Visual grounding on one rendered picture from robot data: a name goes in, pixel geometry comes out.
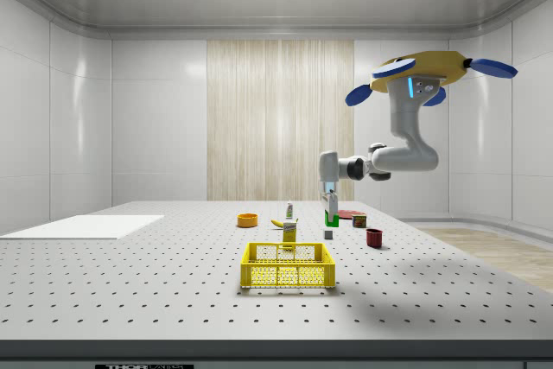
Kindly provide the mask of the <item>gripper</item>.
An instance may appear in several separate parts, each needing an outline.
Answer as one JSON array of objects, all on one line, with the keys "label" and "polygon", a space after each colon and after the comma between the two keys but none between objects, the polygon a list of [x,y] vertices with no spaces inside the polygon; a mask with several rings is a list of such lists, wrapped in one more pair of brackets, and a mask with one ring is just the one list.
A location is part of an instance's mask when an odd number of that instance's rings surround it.
[{"label": "gripper", "polygon": [[328,219],[334,219],[338,215],[338,196],[332,189],[321,193],[321,203]]}]

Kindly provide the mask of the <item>yellow basket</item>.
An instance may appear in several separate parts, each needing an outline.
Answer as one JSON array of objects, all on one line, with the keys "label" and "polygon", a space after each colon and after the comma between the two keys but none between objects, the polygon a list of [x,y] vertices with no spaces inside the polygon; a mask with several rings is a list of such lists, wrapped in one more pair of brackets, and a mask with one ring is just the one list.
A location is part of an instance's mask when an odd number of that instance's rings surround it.
[{"label": "yellow basket", "polygon": [[242,287],[334,287],[335,262],[323,243],[250,242],[240,263]]}]

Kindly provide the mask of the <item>drone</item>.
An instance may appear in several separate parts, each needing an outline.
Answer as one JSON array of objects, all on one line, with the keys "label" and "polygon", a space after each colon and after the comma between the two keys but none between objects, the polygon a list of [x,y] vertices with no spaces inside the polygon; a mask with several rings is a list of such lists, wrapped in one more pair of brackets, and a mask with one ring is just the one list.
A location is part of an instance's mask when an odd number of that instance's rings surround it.
[{"label": "drone", "polygon": [[446,97],[444,86],[462,78],[467,70],[490,75],[497,78],[512,79],[518,73],[515,67],[503,62],[488,59],[466,58],[457,51],[424,51],[408,54],[388,60],[372,72],[368,85],[358,86],[346,96],[348,106],[358,105],[365,101],[373,91],[387,93],[387,82],[404,76],[424,75],[440,80],[440,91],[435,98],[424,104],[434,106]]}]

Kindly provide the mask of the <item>white board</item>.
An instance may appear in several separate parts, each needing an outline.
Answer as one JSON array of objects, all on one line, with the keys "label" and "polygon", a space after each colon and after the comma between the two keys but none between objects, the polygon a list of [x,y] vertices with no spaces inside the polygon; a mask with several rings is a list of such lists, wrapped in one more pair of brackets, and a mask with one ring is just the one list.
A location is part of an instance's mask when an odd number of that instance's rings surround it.
[{"label": "white board", "polygon": [[120,239],[163,215],[76,215],[12,232],[0,239]]}]

